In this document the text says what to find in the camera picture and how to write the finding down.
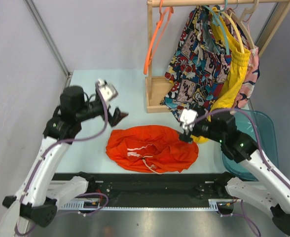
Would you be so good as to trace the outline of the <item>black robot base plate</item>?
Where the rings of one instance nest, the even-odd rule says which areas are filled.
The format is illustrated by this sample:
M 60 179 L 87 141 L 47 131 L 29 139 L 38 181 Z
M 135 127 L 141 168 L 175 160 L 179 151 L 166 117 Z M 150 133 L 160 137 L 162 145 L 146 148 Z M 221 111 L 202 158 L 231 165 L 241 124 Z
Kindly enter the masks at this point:
M 110 207 L 206 207 L 215 201 L 218 209 L 233 208 L 237 197 L 225 184 L 223 174 L 92 174 L 86 194 L 73 200 L 96 201 L 99 208 Z

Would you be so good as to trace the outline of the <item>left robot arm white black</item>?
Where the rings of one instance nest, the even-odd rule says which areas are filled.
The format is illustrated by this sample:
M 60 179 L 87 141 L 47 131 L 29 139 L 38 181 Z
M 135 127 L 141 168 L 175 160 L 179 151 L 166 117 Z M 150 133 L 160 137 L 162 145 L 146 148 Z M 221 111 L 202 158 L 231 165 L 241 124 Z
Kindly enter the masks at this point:
M 60 95 L 60 104 L 43 132 L 40 150 L 25 181 L 12 196 L 6 196 L 2 202 L 7 208 L 0 223 L 0 237 L 23 236 L 18 230 L 21 221 L 33 222 L 46 227 L 66 203 L 77 197 L 99 195 L 95 177 L 85 172 L 75 174 L 65 184 L 48 191 L 50 182 L 66 151 L 77 139 L 84 121 L 101 117 L 104 127 L 114 127 L 127 113 L 115 108 L 109 112 L 110 101 L 118 96 L 112 84 L 102 80 L 95 84 L 94 100 L 84 92 L 81 86 L 66 87 Z

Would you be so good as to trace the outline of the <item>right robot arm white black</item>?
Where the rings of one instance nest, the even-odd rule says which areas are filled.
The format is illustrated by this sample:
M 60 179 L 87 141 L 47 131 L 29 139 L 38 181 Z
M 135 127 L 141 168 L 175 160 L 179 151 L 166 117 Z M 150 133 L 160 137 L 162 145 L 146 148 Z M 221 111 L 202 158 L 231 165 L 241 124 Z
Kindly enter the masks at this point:
M 220 143 L 225 156 L 247 169 L 265 189 L 260 190 L 226 172 L 215 185 L 215 194 L 220 198 L 230 195 L 256 207 L 290 236 L 290 180 L 265 154 L 258 135 L 252 138 L 237 129 L 232 112 L 233 109 L 216 109 L 198 116 L 195 110 L 184 109 L 179 118 L 183 129 L 180 140 L 191 142 L 192 136 L 202 136 Z

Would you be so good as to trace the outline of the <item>orange shorts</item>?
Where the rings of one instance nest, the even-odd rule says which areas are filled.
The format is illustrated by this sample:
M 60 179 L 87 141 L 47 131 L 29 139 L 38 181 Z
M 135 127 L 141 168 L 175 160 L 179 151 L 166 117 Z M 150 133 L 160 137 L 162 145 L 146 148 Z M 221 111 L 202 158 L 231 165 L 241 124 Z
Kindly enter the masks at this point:
M 195 143 L 181 141 L 179 133 L 170 127 L 144 125 L 113 130 L 106 154 L 126 170 L 181 173 L 196 162 L 199 148 Z

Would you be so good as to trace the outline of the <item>orange plastic hanger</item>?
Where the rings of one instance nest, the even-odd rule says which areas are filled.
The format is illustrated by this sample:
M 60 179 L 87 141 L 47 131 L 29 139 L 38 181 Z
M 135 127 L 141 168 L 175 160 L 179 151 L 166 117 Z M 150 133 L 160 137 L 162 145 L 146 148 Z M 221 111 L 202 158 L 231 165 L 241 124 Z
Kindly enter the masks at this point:
M 168 6 L 163 10 L 163 0 L 159 1 L 159 19 L 156 22 L 156 28 L 151 35 L 149 40 L 148 50 L 145 57 L 143 74 L 146 75 L 149 73 L 149 68 L 152 63 L 153 57 L 157 51 L 159 43 L 162 39 L 163 34 L 170 22 L 171 16 L 174 13 L 174 9 L 172 6 Z

